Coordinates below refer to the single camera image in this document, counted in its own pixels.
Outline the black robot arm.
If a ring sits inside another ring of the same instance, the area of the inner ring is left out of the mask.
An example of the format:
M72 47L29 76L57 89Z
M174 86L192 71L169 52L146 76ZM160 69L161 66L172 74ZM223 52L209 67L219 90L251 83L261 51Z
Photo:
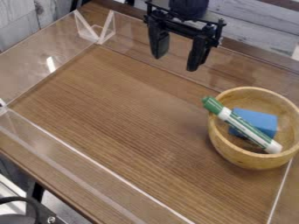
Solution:
M208 12L209 0L144 0L144 3L150 54L158 60L168 53L174 33L192 40L185 70L196 71L210 48L220 45L224 19Z

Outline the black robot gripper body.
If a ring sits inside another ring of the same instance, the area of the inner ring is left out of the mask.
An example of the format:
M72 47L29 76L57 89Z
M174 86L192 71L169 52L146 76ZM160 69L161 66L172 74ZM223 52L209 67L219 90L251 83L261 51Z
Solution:
M192 38L205 36L209 44L217 47L227 22L208 10L210 0L144 0L148 18L164 22L164 28Z

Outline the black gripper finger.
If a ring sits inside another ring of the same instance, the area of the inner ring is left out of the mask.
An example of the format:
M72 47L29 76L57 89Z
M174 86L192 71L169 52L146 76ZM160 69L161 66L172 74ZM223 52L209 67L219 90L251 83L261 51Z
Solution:
M164 23L152 17L148 19L148 38L150 53L158 60L168 53L169 32L164 28Z
M198 66L205 62L208 53L209 53L208 39L202 36L196 36L192 40L192 46L186 60L186 70L189 72L194 72Z

